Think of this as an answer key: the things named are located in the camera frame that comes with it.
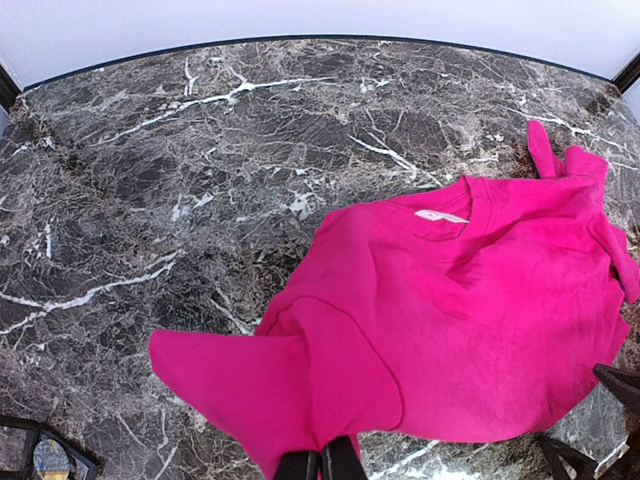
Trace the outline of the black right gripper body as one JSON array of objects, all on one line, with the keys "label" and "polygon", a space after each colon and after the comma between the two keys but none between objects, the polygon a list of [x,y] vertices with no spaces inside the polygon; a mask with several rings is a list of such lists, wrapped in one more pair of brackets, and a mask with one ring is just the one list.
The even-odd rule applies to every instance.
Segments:
[{"label": "black right gripper body", "polygon": [[[600,383],[632,414],[639,415],[639,374],[629,373],[611,366],[597,364],[594,375]],[[639,428],[622,443],[626,450],[599,476],[597,462],[560,440],[546,435],[537,443],[542,451],[553,479],[571,479],[567,466],[575,472],[574,479],[638,479]]]}]

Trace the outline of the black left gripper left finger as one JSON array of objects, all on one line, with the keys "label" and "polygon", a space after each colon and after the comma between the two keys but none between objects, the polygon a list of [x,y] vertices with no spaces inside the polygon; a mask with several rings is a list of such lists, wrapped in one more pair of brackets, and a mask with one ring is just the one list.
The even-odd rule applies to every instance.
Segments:
[{"label": "black left gripper left finger", "polygon": [[317,480],[320,455],[316,452],[291,452],[282,456],[274,480]]}]

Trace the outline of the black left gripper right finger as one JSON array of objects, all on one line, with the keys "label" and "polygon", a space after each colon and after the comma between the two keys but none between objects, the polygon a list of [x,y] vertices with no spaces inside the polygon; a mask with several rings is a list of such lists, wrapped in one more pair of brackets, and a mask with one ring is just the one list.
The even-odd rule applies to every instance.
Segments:
[{"label": "black left gripper right finger", "polygon": [[322,451],[323,480],[367,480],[354,445],[348,436],[331,441]]}]

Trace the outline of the magenta t-shirt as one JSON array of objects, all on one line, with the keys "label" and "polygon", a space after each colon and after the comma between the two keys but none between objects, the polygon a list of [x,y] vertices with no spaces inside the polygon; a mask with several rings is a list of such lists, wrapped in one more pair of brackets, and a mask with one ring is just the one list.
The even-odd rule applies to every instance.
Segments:
[{"label": "magenta t-shirt", "polygon": [[329,214],[251,336],[157,331],[154,373],[263,474],[369,431],[491,443],[549,429],[596,386],[639,298],[608,166],[557,158],[528,126],[535,179],[464,176]]}]

